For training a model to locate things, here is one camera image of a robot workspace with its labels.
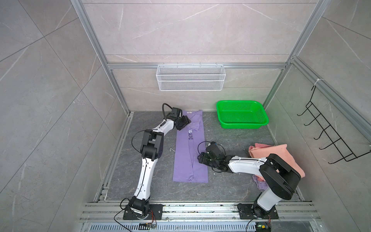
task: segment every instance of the gray marble wall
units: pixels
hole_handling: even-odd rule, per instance
[[[328,231],[369,231],[371,214],[371,182],[368,163],[371,154],[346,162],[334,162],[341,158],[330,139],[317,122],[304,126],[313,120],[305,105],[311,98],[313,84],[298,71],[291,68],[267,108],[269,128],[279,144],[287,143],[288,150],[305,172],[299,187],[306,200],[312,200],[324,220]],[[357,154],[370,150],[370,142],[343,116],[329,100],[316,89],[312,102],[336,129],[339,135]],[[319,112],[310,108],[315,116]],[[323,127],[328,126],[320,116]],[[326,132],[332,140],[338,139],[332,129]],[[342,142],[337,146],[343,154],[350,154]]]
[[[299,57],[371,121],[371,1],[332,0]]]
[[[316,0],[84,0],[110,62],[285,62]]]
[[[0,1],[0,231],[72,231],[124,111],[69,0]]]
[[[299,54],[304,62],[369,121],[371,121],[370,12],[371,1],[368,0],[332,0]],[[326,101],[326,99],[321,101],[323,113],[327,114],[327,118],[333,122],[340,135],[346,138],[351,149],[356,154],[369,151],[370,142]],[[302,132],[305,139],[307,133],[309,128]],[[371,154],[351,162],[342,161],[329,165],[325,160],[331,161],[336,151],[313,150],[313,153],[358,229],[370,231],[371,172],[368,164],[371,162]]]
[[[109,62],[285,62],[316,0],[84,0]],[[155,70],[115,70],[131,110],[263,102],[279,70],[227,70],[222,91],[160,92]]]

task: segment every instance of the zip tie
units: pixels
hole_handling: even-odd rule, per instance
[[[316,82],[314,83],[314,86],[317,84],[317,82],[318,82],[319,80],[323,80],[323,81],[324,81],[325,79],[317,78]]]

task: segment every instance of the pink cloth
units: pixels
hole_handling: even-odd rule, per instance
[[[261,143],[255,143],[255,147],[249,147],[249,154],[252,158],[265,158],[268,157],[270,154],[276,154],[281,157],[286,163],[288,163],[293,169],[295,169],[300,174],[301,178],[305,177],[303,169],[299,167],[299,165],[295,162],[294,157],[292,157],[292,155],[286,148],[287,144],[271,146]],[[264,180],[262,176],[257,177],[259,177],[258,180]]]

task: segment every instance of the folded purple shirt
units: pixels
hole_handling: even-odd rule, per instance
[[[173,181],[208,183],[207,166],[197,159],[197,146],[205,141],[202,111],[183,111],[183,115],[187,115],[191,123],[177,131]],[[205,152],[205,145],[201,144],[199,150]]]

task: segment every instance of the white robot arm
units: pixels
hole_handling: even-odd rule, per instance
[[[258,218],[268,215],[280,200],[290,200],[301,179],[300,174],[276,154],[260,159],[225,156],[215,142],[210,142],[198,161],[222,172],[263,176],[269,188],[256,198],[251,208],[251,213]]]
[[[182,116],[181,109],[172,108],[168,115],[164,113],[164,119],[157,127],[144,131],[140,148],[141,174],[134,196],[127,205],[137,218],[145,219],[149,214],[151,181],[155,165],[162,155],[164,136],[174,127],[181,130],[190,122],[187,116]],[[198,161],[222,172],[263,176],[269,188],[257,197],[251,208],[253,215],[258,218],[268,215],[280,200],[290,200],[301,179],[298,172],[275,154],[261,159],[225,156],[215,142],[207,146],[206,153],[202,152],[198,156]]]
[[[171,108],[171,113],[165,115],[164,105]],[[140,148],[140,153],[142,154],[142,169],[137,189],[127,206],[130,207],[130,210],[132,210],[139,219],[145,219],[149,213],[151,181],[155,165],[162,155],[164,136],[174,127],[176,127],[177,130],[181,130],[191,122],[186,115],[182,115],[181,109],[172,108],[166,103],[162,105],[162,112],[164,114],[162,122],[155,128],[144,131]]]

